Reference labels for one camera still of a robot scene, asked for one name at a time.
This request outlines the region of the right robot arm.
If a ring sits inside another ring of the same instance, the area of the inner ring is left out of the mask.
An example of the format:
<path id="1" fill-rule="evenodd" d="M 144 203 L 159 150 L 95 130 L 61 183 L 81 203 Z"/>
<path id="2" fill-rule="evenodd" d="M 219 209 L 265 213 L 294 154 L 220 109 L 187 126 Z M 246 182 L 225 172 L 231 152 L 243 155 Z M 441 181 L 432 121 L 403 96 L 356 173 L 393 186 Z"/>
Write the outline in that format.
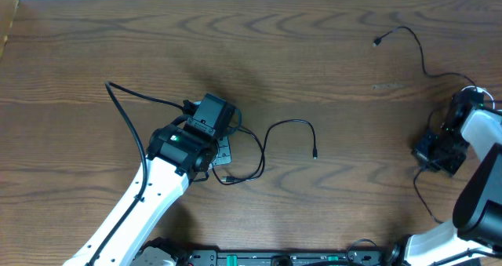
<path id="1" fill-rule="evenodd" d="M 412 154 L 419 174 L 467 172 L 451 218 L 395 243 L 386 265 L 469 265 L 501 257 L 501 113 L 470 86 L 455 93 L 438 132 L 428 129 Z"/>

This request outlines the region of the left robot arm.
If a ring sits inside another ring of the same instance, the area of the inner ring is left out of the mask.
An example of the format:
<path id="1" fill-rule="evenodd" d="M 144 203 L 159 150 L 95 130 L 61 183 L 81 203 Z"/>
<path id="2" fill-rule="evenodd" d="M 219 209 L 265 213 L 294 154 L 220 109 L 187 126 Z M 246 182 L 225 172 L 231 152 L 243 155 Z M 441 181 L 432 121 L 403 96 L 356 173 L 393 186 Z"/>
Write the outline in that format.
<path id="1" fill-rule="evenodd" d="M 125 194 L 68 265 L 129 265 L 168 208 L 219 152 L 218 143 L 241 118 L 236 106 L 210 93 L 184 113 L 155 130 L 140 168 Z"/>

